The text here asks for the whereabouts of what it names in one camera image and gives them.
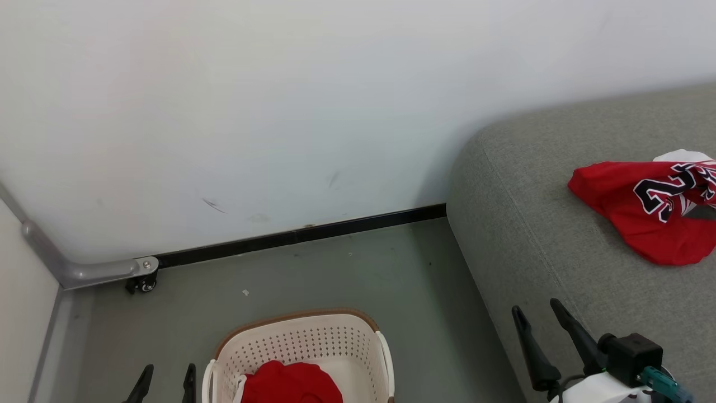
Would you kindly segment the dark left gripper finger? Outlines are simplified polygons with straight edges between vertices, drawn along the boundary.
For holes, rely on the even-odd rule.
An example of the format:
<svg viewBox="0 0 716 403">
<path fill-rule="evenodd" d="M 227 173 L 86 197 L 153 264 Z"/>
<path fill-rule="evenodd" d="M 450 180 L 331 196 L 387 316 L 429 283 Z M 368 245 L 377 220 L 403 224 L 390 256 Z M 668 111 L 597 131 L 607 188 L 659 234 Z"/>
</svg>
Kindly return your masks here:
<svg viewBox="0 0 716 403">
<path fill-rule="evenodd" d="M 150 390 L 151 381 L 153 379 L 154 365 L 149 364 L 143 369 L 140 377 L 135 383 L 129 396 L 124 400 L 124 403 L 142 403 L 146 395 Z"/>
<path fill-rule="evenodd" d="M 186 375 L 182 382 L 182 403 L 197 403 L 196 369 L 194 364 L 189 364 Z"/>
</svg>

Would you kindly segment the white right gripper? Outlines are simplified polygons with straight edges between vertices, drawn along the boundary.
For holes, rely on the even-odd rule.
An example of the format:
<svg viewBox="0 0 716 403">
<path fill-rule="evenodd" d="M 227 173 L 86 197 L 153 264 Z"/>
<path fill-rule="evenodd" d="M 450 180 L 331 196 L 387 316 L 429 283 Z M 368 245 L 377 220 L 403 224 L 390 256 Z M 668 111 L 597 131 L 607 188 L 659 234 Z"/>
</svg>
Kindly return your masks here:
<svg viewBox="0 0 716 403">
<path fill-rule="evenodd" d="M 552 402 L 680 402 L 680 383 L 660 370 L 642 370 L 636 377 L 634 387 L 604 372 L 607 356 L 599 350 L 593 337 L 560 300 L 551 298 L 550 306 L 580 356 L 583 374 L 595 374 L 590 377 L 571 377 L 570 381 L 578 382 L 569 388 L 560 385 Z M 532 389 L 537 392 L 557 391 L 562 374 L 542 352 L 522 309 L 515 304 L 511 314 Z"/>
</svg>

